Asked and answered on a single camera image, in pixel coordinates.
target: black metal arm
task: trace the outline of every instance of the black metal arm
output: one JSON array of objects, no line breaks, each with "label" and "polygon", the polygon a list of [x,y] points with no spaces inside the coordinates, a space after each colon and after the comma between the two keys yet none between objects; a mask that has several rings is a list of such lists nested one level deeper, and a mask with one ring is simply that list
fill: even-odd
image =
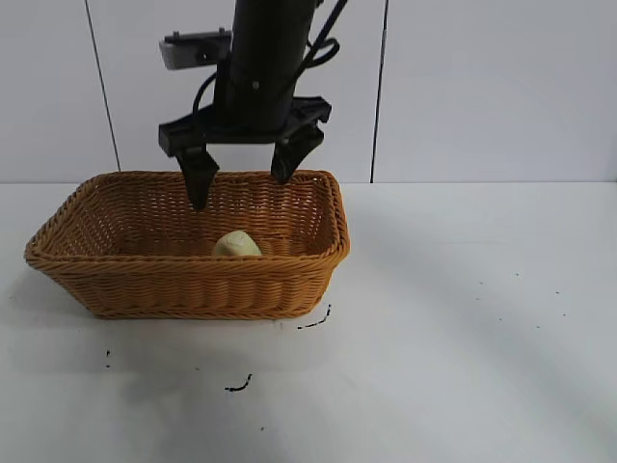
[{"label": "black metal arm", "polygon": [[[322,97],[294,97],[306,68],[324,64],[339,50],[327,38],[347,0],[338,0],[307,56],[313,13],[323,0],[236,0],[233,32],[177,32],[160,42],[169,69],[216,65],[198,91],[191,114],[159,125],[159,145],[175,157],[193,208],[205,207],[219,166],[209,144],[274,144],[271,173],[287,183],[305,157],[324,139],[332,106]],[[319,50],[330,47],[321,57]],[[212,104],[201,96],[216,80]]]}]

